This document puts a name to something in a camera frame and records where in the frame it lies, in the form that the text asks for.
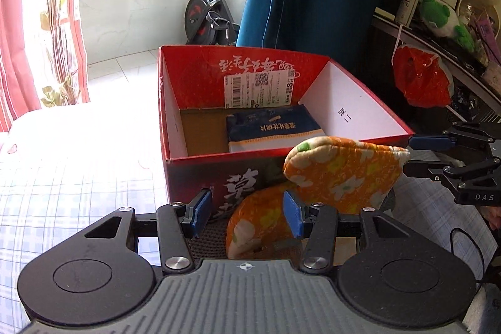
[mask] orange floral cloth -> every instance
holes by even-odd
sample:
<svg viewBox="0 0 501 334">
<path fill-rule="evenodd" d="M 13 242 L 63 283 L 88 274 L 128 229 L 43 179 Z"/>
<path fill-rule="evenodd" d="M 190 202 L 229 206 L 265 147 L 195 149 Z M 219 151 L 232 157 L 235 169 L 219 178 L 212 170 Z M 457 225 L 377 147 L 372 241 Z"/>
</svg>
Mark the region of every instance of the orange floral cloth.
<svg viewBox="0 0 501 334">
<path fill-rule="evenodd" d="M 282 213 L 284 191 L 294 190 L 307 204 L 323 202 L 339 212 L 358 214 L 379 208 L 402 173 L 410 152 L 333 136 L 309 139 L 292 149 L 284 163 L 290 180 L 248 196 L 226 229 L 228 258 L 270 253 L 273 245 L 290 242 L 292 234 Z"/>
</svg>

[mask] metal screw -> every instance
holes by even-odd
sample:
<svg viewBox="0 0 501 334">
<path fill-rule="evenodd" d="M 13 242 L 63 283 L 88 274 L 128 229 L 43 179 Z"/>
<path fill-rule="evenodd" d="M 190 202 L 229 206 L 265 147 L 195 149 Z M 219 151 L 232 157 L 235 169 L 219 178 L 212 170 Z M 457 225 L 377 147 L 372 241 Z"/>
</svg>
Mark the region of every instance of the metal screw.
<svg viewBox="0 0 501 334">
<path fill-rule="evenodd" d="M 306 258 L 302 264 L 308 269 L 323 269 L 329 264 L 329 262 L 327 262 L 327 259 L 325 258 L 312 256 L 311 258 Z"/>
<path fill-rule="evenodd" d="M 175 270 L 185 269 L 190 264 L 191 262 L 189 261 L 189 259 L 185 258 L 184 256 L 172 256 L 165 261 L 165 266 L 167 266 L 169 269 Z"/>
</svg>

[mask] blue packaged item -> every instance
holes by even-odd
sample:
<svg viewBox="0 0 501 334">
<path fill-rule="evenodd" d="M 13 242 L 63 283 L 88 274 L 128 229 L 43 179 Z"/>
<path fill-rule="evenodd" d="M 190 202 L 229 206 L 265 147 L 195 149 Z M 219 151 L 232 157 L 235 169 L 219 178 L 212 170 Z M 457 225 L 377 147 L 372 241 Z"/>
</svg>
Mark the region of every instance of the blue packaged item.
<svg viewBox="0 0 501 334">
<path fill-rule="evenodd" d="M 246 110 L 226 117 L 230 152 L 293 148 L 325 136 L 304 105 Z"/>
</svg>

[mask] box flap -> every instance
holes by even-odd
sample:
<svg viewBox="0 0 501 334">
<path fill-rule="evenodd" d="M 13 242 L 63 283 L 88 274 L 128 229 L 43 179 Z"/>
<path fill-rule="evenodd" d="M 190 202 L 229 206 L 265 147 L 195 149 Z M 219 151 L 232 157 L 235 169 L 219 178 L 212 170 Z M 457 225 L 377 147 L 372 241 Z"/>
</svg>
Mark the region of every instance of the box flap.
<svg viewBox="0 0 501 334">
<path fill-rule="evenodd" d="M 164 160 L 171 157 L 186 157 L 181 113 L 177 106 L 174 90 L 170 83 L 169 73 L 163 63 L 162 55 L 158 64 L 158 114 L 160 119 L 160 147 Z"/>
<path fill-rule="evenodd" d="M 330 136 L 387 140 L 413 132 L 364 84 L 330 61 L 301 99 Z"/>
</svg>

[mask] plaid bedsheet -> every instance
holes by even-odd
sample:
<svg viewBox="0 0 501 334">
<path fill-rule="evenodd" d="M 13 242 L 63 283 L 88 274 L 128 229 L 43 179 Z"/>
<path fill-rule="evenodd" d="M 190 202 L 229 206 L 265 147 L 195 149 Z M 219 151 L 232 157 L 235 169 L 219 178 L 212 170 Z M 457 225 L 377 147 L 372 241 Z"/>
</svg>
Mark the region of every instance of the plaid bedsheet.
<svg viewBox="0 0 501 334">
<path fill-rule="evenodd" d="M 29 323 L 16 283 L 21 269 L 115 209 L 155 212 L 167 203 L 163 168 L 137 160 L 0 162 L 0 333 Z M 159 264 L 158 241 L 144 238 L 139 254 Z"/>
<path fill-rule="evenodd" d="M 433 152 L 413 151 L 415 160 L 438 160 Z M 402 224 L 450 251 L 450 231 L 459 227 L 475 240 L 482 250 L 485 267 L 498 245 L 484 219 L 473 206 L 457 205 L 452 193 L 439 182 L 402 175 L 395 186 L 393 216 Z M 480 254 L 461 232 L 453 236 L 454 254 L 461 258 L 480 280 L 483 276 Z"/>
</svg>

